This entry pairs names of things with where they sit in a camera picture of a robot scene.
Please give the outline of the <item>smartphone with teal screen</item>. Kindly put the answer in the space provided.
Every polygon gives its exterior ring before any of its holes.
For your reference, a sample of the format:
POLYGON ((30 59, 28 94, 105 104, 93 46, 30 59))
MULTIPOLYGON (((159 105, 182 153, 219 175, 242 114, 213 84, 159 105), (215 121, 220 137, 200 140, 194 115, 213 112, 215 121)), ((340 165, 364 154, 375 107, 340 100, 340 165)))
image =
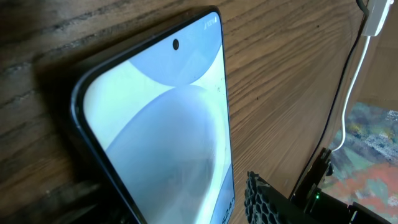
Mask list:
POLYGON ((223 23, 194 8, 103 52, 73 87, 80 139, 135 223, 228 223, 235 192, 223 23))

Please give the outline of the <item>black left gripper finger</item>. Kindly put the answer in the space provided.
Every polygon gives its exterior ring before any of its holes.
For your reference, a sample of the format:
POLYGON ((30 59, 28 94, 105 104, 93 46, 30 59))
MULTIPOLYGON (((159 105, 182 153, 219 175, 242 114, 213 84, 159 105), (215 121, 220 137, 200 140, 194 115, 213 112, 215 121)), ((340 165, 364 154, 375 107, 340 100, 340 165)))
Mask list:
POLYGON ((253 171, 248 172, 244 195, 249 224, 311 224, 309 216, 253 171))

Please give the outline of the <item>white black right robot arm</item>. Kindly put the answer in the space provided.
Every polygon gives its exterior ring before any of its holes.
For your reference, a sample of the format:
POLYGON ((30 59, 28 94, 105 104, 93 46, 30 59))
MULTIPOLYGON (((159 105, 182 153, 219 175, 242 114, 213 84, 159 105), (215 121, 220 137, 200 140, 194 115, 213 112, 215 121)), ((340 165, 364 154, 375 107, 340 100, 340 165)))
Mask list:
POLYGON ((324 193, 318 187, 306 201, 303 212, 319 223, 331 224, 391 224, 386 219, 353 202, 348 205, 324 193))

